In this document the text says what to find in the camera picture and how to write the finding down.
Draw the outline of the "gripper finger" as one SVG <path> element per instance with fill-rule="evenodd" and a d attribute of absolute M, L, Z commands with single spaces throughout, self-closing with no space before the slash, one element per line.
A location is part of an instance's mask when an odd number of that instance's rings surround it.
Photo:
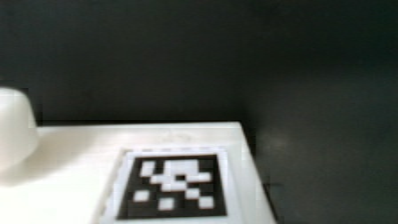
<path fill-rule="evenodd" d="M 293 224 L 295 215 L 291 207 L 289 189 L 281 183 L 263 184 L 266 198 L 270 200 L 272 213 L 279 224 Z"/>

